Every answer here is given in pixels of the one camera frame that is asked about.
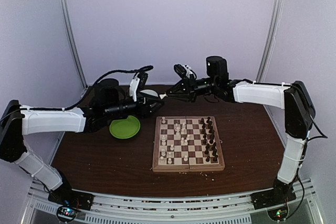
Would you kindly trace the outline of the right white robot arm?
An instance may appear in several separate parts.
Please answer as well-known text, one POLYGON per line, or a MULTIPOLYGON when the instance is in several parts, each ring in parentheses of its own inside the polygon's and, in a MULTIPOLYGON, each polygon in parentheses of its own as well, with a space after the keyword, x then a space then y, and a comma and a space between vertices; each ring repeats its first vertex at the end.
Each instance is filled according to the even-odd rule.
POLYGON ((176 64, 174 71, 181 80, 167 91, 167 96, 194 102, 198 96, 212 94, 230 103, 253 103, 279 108, 284 112, 286 147, 280 169, 269 192, 272 203, 279 204, 289 196, 307 151, 316 111, 301 81, 292 84, 258 83, 247 79, 229 80, 226 68, 209 65, 208 78, 196 79, 187 65, 176 64))

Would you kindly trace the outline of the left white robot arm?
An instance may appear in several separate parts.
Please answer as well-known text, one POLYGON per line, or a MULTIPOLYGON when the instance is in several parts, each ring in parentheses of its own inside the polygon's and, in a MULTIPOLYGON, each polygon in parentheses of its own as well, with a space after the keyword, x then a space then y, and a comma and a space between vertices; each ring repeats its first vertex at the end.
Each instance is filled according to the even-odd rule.
POLYGON ((64 205, 71 205, 76 197, 65 175, 25 146, 24 136, 44 132, 93 133, 129 115, 147 117, 164 104, 165 96, 145 90, 144 84, 144 78, 134 77, 125 92, 118 80, 101 80, 92 86, 89 104, 72 109, 32 108, 11 100, 1 118, 1 159, 17 164, 64 205))

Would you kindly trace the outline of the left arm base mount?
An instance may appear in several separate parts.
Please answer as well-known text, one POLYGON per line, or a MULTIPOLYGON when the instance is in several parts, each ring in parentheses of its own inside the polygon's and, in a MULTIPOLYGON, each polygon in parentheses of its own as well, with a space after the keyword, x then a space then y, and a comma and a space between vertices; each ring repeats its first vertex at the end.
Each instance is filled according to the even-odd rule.
POLYGON ((48 195, 48 200, 74 209, 90 210, 94 195, 80 191, 72 191, 70 196, 61 198, 60 196, 57 196, 55 192, 51 192, 48 195))

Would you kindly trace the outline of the white bishop chess piece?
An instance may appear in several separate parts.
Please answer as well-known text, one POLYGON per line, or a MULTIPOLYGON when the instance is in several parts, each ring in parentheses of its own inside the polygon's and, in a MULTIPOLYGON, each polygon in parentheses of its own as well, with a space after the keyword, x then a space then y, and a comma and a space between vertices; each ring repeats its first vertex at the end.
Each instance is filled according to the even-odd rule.
POLYGON ((161 144, 164 146, 166 145, 166 135, 161 136, 161 144))

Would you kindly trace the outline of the white rook chess piece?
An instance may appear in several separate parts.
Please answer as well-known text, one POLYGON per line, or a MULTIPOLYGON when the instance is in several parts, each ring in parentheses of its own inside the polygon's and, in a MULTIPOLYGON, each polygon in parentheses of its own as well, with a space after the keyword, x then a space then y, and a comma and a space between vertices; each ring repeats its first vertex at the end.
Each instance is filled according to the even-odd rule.
POLYGON ((166 93, 160 94, 159 97, 160 99, 164 99, 165 97, 167 97, 167 94, 166 93))

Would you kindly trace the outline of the wooden chess board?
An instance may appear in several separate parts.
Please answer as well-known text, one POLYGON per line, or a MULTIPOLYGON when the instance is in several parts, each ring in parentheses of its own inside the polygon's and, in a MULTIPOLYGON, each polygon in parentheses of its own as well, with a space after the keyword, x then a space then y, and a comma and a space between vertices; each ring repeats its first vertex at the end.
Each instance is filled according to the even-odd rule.
POLYGON ((154 172, 217 172, 225 168, 217 124, 214 116, 162 116, 156 118, 153 162, 154 172), (166 145, 161 136, 166 135, 166 145))

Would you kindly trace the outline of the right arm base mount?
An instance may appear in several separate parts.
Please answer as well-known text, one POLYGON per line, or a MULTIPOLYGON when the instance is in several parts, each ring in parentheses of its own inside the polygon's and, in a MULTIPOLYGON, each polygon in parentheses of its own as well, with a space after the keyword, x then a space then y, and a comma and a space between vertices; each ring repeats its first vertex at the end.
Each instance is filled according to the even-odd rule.
POLYGON ((287 195, 280 193, 278 195, 273 189, 252 193, 250 196, 255 210, 281 205, 296 199, 295 193, 287 195))

